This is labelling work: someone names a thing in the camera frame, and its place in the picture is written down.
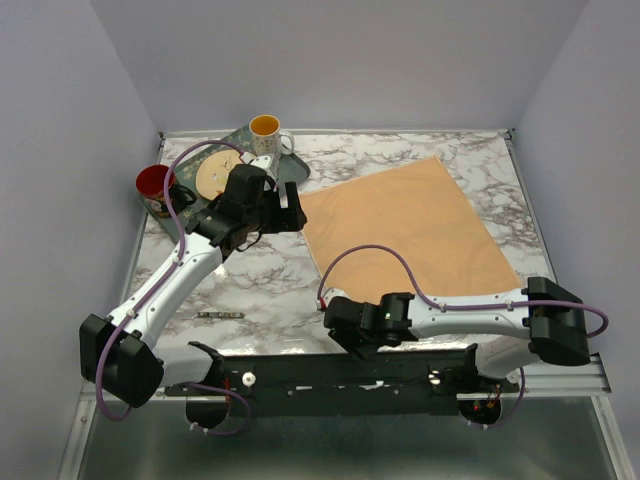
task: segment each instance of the red mug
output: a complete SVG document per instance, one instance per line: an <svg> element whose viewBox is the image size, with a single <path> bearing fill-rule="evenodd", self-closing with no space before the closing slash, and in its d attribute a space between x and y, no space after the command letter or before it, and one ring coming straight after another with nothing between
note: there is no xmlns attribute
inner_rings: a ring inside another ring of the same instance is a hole
<svg viewBox="0 0 640 480"><path fill-rule="evenodd" d="M163 192L164 177L168 171L169 167L165 165L152 165L141 171L138 178L136 178L138 193L145 198L151 210L159 217L169 216L167 201ZM198 199L195 193L178 183L178 179L173 173L169 181L169 196L171 197L171 205L176 213L180 213Z"/></svg>

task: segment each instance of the glass panel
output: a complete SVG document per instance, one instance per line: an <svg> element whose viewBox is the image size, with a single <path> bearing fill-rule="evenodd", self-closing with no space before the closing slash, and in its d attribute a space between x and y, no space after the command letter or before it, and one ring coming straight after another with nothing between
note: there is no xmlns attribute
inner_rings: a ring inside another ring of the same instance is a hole
<svg viewBox="0 0 640 480"><path fill-rule="evenodd" d="M527 399L511 422L486 432L468 427L462 417L277 417L256 419L249 432L229 438L189 431L183 402L150 402L121 423L96 413L80 478L605 480L615 475L591 400L578 398Z"/></svg>

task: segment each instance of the orange cloth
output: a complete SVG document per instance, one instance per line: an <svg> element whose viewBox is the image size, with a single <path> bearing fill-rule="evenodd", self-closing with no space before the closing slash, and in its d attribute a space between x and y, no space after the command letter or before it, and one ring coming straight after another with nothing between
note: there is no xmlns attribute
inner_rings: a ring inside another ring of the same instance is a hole
<svg viewBox="0 0 640 480"><path fill-rule="evenodd" d="M429 295L483 295L519 287L500 248L436 157L302 195L303 233L324 273L345 250L364 243L391 247ZM414 292L402 265L380 250L355 252L332 271L327 287L378 303Z"/></svg>

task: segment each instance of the marble table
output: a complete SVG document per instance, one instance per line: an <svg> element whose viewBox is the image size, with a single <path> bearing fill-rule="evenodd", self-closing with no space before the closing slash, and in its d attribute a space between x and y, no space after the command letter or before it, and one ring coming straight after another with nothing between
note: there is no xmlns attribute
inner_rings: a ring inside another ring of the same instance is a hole
<svg viewBox="0 0 640 480"><path fill-rule="evenodd" d="M161 161L169 164L200 138L167 138ZM548 276L540 239L516 171L499 132L297 135L298 155L311 168L299 188L312 192L438 155L523 282ZM148 218L132 289L139 288L169 255L172 241ZM265 236L246 253L234 253L183 303L179 312L243 312L239 320L172 319L158 346L197 340L224 355L336 353L314 296L320 275L300 233ZM401 349L464 348L488 335L443 335Z"/></svg>

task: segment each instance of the gray wall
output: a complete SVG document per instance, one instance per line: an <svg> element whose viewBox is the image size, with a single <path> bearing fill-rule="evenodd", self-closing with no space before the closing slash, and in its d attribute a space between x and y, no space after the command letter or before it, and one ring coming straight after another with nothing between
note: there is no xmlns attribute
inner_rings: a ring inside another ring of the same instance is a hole
<svg viewBox="0 0 640 480"><path fill-rule="evenodd" d="M163 131L513 127L585 0L92 0Z"/></svg>
<svg viewBox="0 0 640 480"><path fill-rule="evenodd" d="M0 476L51 479L158 137L87 0L0 2L0 65Z"/></svg>
<svg viewBox="0 0 640 480"><path fill-rule="evenodd" d="M527 107L516 147L559 280L611 316L594 348L640 473L638 25L637 0L592 0Z"/></svg>

